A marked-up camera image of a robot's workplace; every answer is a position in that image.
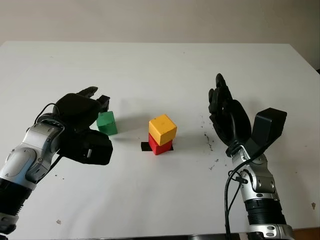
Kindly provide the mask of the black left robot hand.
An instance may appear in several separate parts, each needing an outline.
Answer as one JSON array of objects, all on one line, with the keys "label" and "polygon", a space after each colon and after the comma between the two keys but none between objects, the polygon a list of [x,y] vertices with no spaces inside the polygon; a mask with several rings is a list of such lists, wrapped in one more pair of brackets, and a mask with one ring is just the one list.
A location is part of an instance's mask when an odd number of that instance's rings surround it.
[{"label": "black left robot hand", "polygon": [[68,93],[59,99],[55,105],[61,121],[75,132],[89,129],[100,113],[109,110],[109,96],[92,98],[97,90],[96,86],[90,86],[77,93]]}]

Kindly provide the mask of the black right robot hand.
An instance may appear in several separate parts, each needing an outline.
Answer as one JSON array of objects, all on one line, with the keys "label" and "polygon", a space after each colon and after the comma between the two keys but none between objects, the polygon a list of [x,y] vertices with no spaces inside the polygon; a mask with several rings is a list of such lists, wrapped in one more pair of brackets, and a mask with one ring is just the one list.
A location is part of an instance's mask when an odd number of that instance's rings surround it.
[{"label": "black right robot hand", "polygon": [[249,117],[241,103],[232,94],[221,73],[215,78],[216,88],[208,92],[210,120],[219,139],[227,145],[231,157],[251,137]]}]

